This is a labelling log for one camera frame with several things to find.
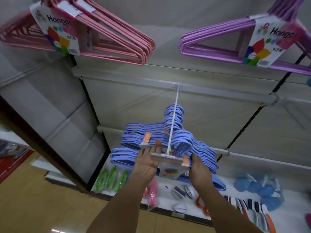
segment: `person's right hand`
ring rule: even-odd
[[[196,154],[191,155],[192,165],[189,171],[189,178],[193,187],[197,192],[206,188],[214,187],[212,173],[207,166],[202,162],[201,157]]]

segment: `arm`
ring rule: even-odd
[[[161,147],[141,150],[135,160],[132,176],[91,223],[87,233],[135,233],[140,203],[146,186],[156,174],[158,163],[150,153],[161,153]]]
[[[213,226],[217,233],[262,233],[251,221],[239,213],[224,197],[215,189],[212,174],[199,156],[191,155],[192,167],[189,177],[193,187],[199,193],[206,209],[208,210]]]

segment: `red mat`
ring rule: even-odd
[[[8,177],[10,174],[18,168],[34,151],[28,150],[20,156],[6,156],[0,158],[0,184]]]

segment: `tile floor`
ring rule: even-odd
[[[29,164],[38,155],[30,156],[0,184],[0,232],[86,232],[107,201],[45,181],[46,171]],[[137,233],[163,232],[214,233],[215,229],[140,210]]]

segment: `person's left arm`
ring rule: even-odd
[[[158,163],[151,160],[150,153],[161,153],[161,149],[153,146],[138,153],[131,177],[94,219],[87,233],[136,232],[144,190],[158,167]]]

